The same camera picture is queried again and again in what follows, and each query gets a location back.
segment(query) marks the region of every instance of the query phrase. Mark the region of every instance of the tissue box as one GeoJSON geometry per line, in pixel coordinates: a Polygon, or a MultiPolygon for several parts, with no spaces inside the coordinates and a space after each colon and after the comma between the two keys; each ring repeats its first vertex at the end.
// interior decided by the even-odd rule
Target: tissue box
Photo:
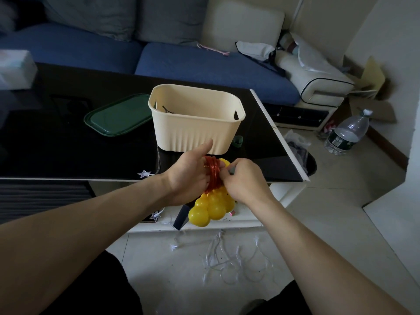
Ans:
{"type": "Polygon", "coordinates": [[[26,50],[0,50],[0,90],[29,89],[37,66],[26,50]]]}

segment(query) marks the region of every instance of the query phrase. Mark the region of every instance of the small green object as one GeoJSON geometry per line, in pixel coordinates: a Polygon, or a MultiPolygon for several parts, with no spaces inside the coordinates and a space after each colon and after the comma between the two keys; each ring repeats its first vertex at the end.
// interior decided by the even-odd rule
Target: small green object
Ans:
{"type": "Polygon", "coordinates": [[[150,95],[137,94],[97,108],[84,117],[84,123],[103,136],[116,137],[131,132],[152,119],[150,95]]]}
{"type": "Polygon", "coordinates": [[[232,140],[232,146],[236,148],[241,148],[243,142],[244,142],[244,137],[235,136],[234,139],[232,140]]]}

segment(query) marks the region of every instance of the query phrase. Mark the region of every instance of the bottle cap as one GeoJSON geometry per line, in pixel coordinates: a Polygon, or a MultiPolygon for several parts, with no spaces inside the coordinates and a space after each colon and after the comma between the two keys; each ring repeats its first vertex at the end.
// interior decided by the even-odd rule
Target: bottle cap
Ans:
{"type": "Polygon", "coordinates": [[[363,114],[366,116],[370,116],[373,113],[373,111],[371,111],[370,109],[364,109],[363,110],[363,114]]]}

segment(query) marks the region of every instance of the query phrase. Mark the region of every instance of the white sofa armrest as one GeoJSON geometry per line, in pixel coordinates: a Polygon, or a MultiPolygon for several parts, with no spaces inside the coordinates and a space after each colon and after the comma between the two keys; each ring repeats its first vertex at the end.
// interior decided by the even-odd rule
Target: white sofa armrest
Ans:
{"type": "Polygon", "coordinates": [[[285,51],[277,51],[276,65],[283,68],[307,104],[338,107],[353,89],[354,83],[331,66],[328,73],[308,71],[299,58],[285,51]]]}

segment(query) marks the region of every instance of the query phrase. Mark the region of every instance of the yellow balloon cluster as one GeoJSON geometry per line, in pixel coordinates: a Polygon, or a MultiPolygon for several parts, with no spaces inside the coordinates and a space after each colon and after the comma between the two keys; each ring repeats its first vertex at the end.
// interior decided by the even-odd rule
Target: yellow balloon cluster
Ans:
{"type": "MultiPolygon", "coordinates": [[[[220,159],[226,166],[230,163],[227,160],[220,159]]],[[[188,213],[189,221],[195,226],[205,227],[210,220],[220,220],[226,213],[233,210],[235,200],[228,194],[224,186],[215,189],[208,194],[202,194],[195,201],[195,205],[188,213]]]]}

